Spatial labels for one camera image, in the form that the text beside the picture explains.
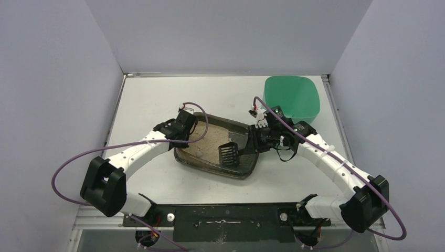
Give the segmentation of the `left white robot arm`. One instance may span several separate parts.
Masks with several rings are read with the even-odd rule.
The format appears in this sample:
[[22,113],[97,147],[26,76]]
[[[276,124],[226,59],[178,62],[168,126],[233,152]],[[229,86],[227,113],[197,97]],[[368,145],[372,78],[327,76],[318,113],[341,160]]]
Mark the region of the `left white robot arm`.
[[107,217],[117,213],[145,216],[153,202],[140,193],[129,193],[128,179],[155,157],[174,148],[187,148],[196,121],[194,110],[185,107],[175,119],[156,125],[140,145],[106,159],[94,158],[80,190],[81,198]]

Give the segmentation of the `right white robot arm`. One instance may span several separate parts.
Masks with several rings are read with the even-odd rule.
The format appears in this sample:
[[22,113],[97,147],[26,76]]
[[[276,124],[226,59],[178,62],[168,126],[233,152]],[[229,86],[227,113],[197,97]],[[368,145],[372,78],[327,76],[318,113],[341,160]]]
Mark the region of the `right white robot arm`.
[[373,177],[355,167],[335,151],[305,121],[293,122],[279,106],[272,109],[252,105],[249,113],[255,124],[249,128],[251,150],[262,153],[278,146],[313,163],[342,192],[339,197],[311,194],[297,203],[302,218],[340,220],[363,233],[388,211],[389,184],[381,175]]

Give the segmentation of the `black slotted litter scoop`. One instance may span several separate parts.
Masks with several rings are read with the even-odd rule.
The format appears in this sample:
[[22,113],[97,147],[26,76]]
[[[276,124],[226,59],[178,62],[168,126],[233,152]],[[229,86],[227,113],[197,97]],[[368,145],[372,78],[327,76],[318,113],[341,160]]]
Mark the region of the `black slotted litter scoop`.
[[229,142],[218,147],[219,164],[223,167],[234,168],[240,164],[242,155],[252,154],[255,149],[252,145],[246,145],[243,149],[239,149],[236,142]]

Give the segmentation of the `green plastic bin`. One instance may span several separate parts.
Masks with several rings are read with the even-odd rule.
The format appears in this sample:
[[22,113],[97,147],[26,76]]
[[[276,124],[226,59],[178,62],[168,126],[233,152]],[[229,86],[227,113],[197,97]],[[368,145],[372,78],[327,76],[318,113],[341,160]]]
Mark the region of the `green plastic bin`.
[[271,76],[265,80],[263,101],[270,108],[280,106],[293,122],[311,124],[320,112],[320,96],[315,83],[301,76]]

